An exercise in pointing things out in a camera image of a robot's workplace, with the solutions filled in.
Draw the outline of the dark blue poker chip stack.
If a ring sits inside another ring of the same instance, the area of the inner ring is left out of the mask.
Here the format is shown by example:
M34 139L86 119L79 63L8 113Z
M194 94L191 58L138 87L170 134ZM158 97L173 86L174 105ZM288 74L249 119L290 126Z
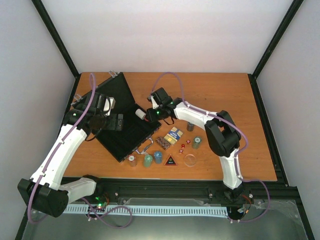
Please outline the dark blue poker chip stack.
M186 130L188 132L192 132L194 130L194 128L195 128L195 125L193 123L191 123L191 122L187 123Z

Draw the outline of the blue yellow card deck box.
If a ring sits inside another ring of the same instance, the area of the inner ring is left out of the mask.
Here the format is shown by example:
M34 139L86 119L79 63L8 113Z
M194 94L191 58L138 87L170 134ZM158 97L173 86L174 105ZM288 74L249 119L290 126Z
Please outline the blue yellow card deck box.
M173 127L163 138L171 145L175 145L184 132L177 127Z

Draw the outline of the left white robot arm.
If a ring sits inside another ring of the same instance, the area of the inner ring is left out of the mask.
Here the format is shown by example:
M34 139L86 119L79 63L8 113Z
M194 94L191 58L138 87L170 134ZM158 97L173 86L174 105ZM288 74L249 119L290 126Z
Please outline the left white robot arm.
M80 179L62 184L64 173L79 146L91 132L120 131L124 125L123 114L91 114L70 110L62 122L60 134L40 167L30 179L22 178L17 189L27 205L27 211L42 212L59 217L68 204L88 196L92 201L103 198L104 188L99 178L84 175Z

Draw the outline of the black poker set case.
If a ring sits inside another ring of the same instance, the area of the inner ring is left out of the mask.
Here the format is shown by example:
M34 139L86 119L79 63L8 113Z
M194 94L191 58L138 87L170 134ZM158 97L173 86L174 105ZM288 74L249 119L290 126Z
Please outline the black poker set case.
M77 125L109 151L119 162L124 161L161 126L136 115L136 103L125 75L120 72L99 84L85 117Z

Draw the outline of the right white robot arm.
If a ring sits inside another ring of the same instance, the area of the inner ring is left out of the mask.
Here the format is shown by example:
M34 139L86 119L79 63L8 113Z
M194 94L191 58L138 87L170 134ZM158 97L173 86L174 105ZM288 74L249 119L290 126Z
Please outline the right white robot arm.
M171 118L191 123L206 133L211 151L219 157L224 196L234 203L242 194L243 177L239 167L239 147L242 132L235 126L228 112L222 110L218 113L206 111L183 101L181 98L172 99L170 96L163 100L149 96L148 101L152 107L146 111L146 119L150 122Z

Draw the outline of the dark green poker chip stack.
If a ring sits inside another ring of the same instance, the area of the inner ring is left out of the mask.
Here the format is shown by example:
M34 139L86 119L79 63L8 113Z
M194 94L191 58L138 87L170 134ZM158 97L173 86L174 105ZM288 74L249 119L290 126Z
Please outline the dark green poker chip stack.
M201 137L196 136L196 137L193 139L192 148L193 148L193 149L198 149L198 148L200 147L201 142L202 142Z

